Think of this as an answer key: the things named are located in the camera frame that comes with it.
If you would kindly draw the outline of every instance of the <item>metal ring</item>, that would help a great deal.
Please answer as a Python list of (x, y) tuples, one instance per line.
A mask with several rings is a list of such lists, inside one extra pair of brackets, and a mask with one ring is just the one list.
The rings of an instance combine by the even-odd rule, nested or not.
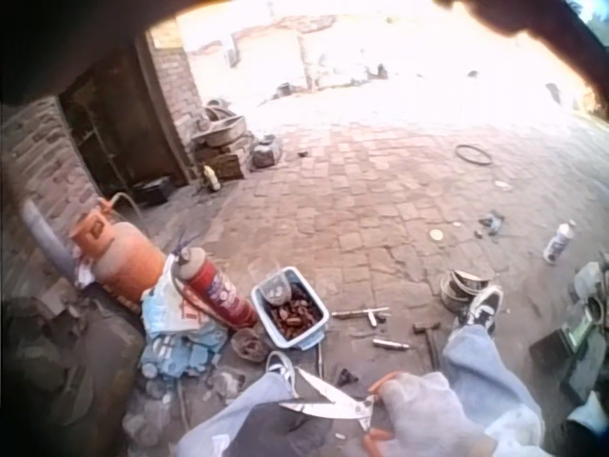
[[(469, 157), (464, 156), (461, 153), (460, 149), (472, 149), (475, 152), (478, 152), (482, 156), (486, 157), (487, 160), (474, 160), (474, 159), (470, 159)], [(472, 146), (472, 145), (457, 145), (457, 146), (455, 146), (455, 155), (457, 157), (459, 157), (460, 159), (464, 160), (465, 162), (468, 162), (468, 163), (474, 164), (474, 165), (480, 165), (481, 167), (486, 167), (486, 166), (491, 165), (493, 163), (493, 157), (491, 156), (491, 154), (489, 154), (485, 150), (482, 150), (480, 148), (476, 148), (475, 146)]]

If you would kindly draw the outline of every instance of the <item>fire extinguisher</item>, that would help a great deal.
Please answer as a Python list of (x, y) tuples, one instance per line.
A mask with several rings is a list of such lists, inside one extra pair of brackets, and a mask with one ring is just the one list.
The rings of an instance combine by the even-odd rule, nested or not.
[(202, 248), (181, 250), (176, 276), (232, 327), (253, 327), (258, 322), (254, 307), (207, 258)]

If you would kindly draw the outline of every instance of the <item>brick paving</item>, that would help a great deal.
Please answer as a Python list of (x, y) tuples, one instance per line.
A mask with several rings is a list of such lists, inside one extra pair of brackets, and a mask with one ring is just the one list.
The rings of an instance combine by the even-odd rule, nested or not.
[[(405, 341), (416, 339), (416, 320), (452, 322), (438, 297), (448, 268), (492, 277), (509, 309), (498, 347), (535, 389), (542, 378), (528, 346), (560, 322), (574, 268), (609, 248), (609, 129), (536, 92), (493, 93), (490, 103), (485, 87), (436, 91), (369, 85), (249, 113), (257, 131), (278, 134), (285, 156), (223, 189), (202, 246), (244, 293), (254, 282), (249, 263), (270, 255), (297, 267), (331, 309), (391, 307), (387, 334)], [(463, 162), (454, 155), (459, 143), (487, 150), (494, 165)], [(302, 150), (308, 157), (298, 157)], [(479, 240), (477, 220), (490, 209), (505, 224), (497, 237)], [(205, 207), (184, 218), (197, 227)], [(578, 237), (548, 267), (541, 251), (568, 219), (577, 221)], [(440, 242), (431, 229), (443, 232)], [(428, 363), (424, 351), (421, 358)]]

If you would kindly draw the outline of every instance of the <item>glove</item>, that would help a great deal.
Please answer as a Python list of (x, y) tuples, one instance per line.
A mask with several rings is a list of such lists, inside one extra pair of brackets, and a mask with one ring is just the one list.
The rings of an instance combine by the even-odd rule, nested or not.
[(251, 410), (223, 457), (306, 457), (324, 445), (332, 420), (264, 403)]
[(380, 392), (395, 439), (378, 442), (385, 457), (490, 456), (496, 443), (465, 417), (457, 394), (440, 373), (400, 374)]

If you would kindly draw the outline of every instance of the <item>sneaker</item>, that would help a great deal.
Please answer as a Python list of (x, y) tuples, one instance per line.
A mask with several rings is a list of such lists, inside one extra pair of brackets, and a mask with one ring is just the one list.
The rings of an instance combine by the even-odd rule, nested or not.
[(483, 326), (488, 333), (495, 330), (495, 320), (503, 305), (503, 289), (499, 286), (489, 286), (481, 290), (474, 298), (465, 324), (467, 326)]
[(277, 373), (285, 378), (292, 386), (292, 390), (296, 386), (296, 372), (294, 365), (289, 358), (279, 350), (273, 350), (266, 358), (266, 372)]

